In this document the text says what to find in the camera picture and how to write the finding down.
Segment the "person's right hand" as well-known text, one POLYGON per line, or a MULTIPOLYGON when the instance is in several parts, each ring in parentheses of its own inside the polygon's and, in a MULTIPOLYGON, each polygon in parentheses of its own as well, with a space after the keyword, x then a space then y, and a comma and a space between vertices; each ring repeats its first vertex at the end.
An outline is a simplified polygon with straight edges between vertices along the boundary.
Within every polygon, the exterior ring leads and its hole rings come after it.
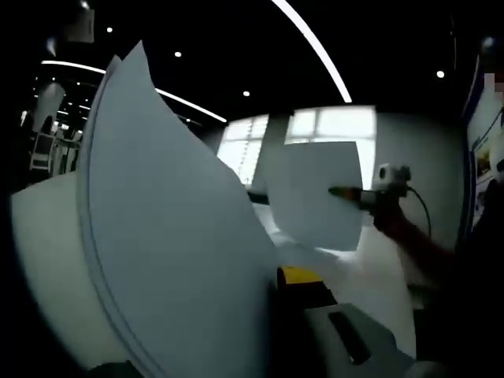
POLYGON ((372 212, 373 225, 387 236, 395 236, 401 231, 406 218, 396 197, 383 196, 372 212))

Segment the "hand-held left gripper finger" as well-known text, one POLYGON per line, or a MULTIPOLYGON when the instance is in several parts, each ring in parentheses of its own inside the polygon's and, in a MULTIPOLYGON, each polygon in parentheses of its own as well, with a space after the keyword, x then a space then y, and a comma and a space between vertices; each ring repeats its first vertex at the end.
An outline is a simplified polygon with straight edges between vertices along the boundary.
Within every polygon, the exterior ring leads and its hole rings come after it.
POLYGON ((400 351, 382 324, 337 302, 314 272, 277 269, 277 377, 435 377, 437 364, 400 351))

